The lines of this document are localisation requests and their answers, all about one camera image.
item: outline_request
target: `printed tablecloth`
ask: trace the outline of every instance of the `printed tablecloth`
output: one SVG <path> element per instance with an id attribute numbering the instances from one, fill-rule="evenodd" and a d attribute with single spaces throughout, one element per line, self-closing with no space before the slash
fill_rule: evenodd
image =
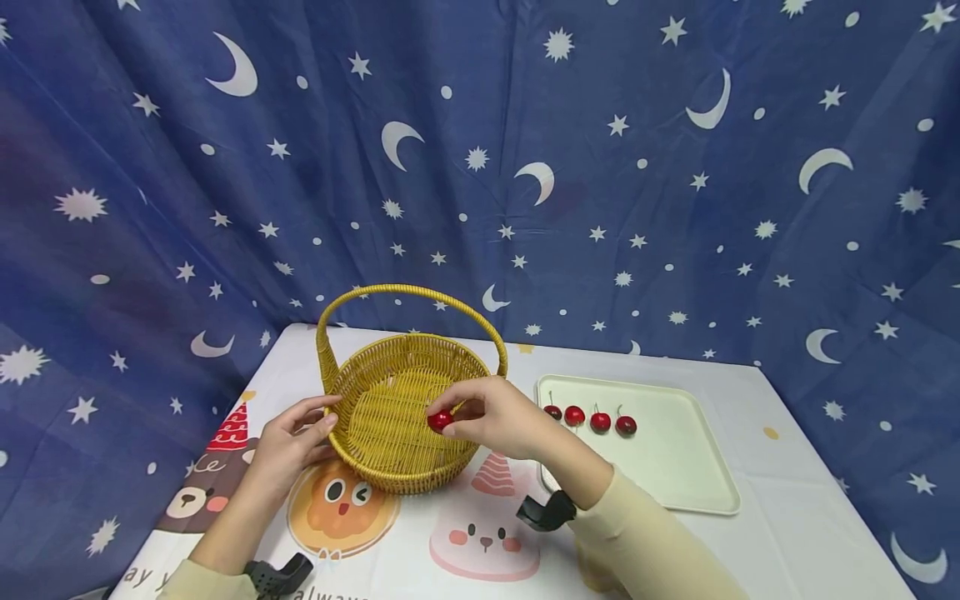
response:
<path id="1" fill-rule="evenodd" d="M 315 333 L 305 324 L 284 330 L 111 599 L 155 598 L 228 502 L 263 425 L 300 398 L 323 391 Z M 394 334 L 330 330 L 340 361 L 388 335 Z M 492 343 L 461 341 L 495 365 Z M 677 515 L 751 598 L 914 597 L 759 369 L 508 347 L 508 378 L 528 395 L 542 375 L 560 373 L 681 388 L 696 396 L 742 506 L 733 517 Z M 491 493 L 485 480 L 504 471 L 510 485 Z M 613 596 L 614 583 L 580 560 L 567 528 L 535 534 L 514 517 L 528 493 L 540 501 L 546 497 L 536 465 L 485 448 L 453 484 L 412 497 L 371 490 L 331 459 L 300 477 L 256 558 L 274 566 L 296 552 L 313 559 L 314 571 L 296 600 Z"/>

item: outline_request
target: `person's left hand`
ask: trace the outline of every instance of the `person's left hand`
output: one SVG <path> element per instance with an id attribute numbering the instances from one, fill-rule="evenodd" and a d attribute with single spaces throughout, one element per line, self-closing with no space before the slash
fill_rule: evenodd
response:
<path id="1" fill-rule="evenodd" d="M 338 401 L 339 396 L 305 398 L 268 422 L 237 495 L 282 503 L 301 471 L 333 455 L 333 448 L 323 442 L 337 415 L 324 417 L 323 408 Z"/>

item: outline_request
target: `white tray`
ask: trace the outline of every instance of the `white tray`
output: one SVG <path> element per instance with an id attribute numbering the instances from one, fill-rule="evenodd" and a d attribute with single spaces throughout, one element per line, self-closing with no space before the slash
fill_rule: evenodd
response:
<path id="1" fill-rule="evenodd" d="M 740 493 L 720 454 L 697 399 L 684 390 L 635 383 L 544 375 L 537 383 L 537 404 L 553 403 L 565 410 L 576 404 L 587 422 L 577 435 L 668 509 L 735 515 Z M 636 433 L 622 438 L 590 429 L 593 405 L 611 416 L 616 409 L 636 420 Z M 554 492 L 557 480 L 540 465 L 543 485 Z"/>

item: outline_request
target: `yellow woven basket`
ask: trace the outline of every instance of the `yellow woven basket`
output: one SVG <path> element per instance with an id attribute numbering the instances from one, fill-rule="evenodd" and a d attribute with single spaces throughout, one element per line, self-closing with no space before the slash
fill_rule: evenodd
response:
<path id="1" fill-rule="evenodd" d="M 327 409 L 339 417 L 330 443 L 345 463 L 384 492 L 430 492 L 459 475 L 477 445 L 438 435 L 427 426 L 423 411 L 451 383 L 490 372 L 466 346 L 426 333 L 374 342 L 338 366 L 326 333 L 330 315 L 348 300 L 382 293 L 439 300 L 472 317 L 496 345 L 500 359 L 496 373 L 500 376 L 507 374 L 507 349 L 480 313 L 446 294 L 414 285 L 358 288 L 331 302 L 320 316 L 317 354 L 324 389 L 343 397 Z"/>

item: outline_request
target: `blue curtain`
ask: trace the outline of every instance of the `blue curtain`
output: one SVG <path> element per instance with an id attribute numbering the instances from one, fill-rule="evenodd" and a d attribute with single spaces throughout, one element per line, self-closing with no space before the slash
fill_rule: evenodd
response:
<path id="1" fill-rule="evenodd" d="M 761 366 L 957 597 L 957 16 L 0 1 L 0 588 L 116 581 L 278 332 L 403 281 L 513 342 Z M 335 320 L 482 337 L 454 312 Z"/>

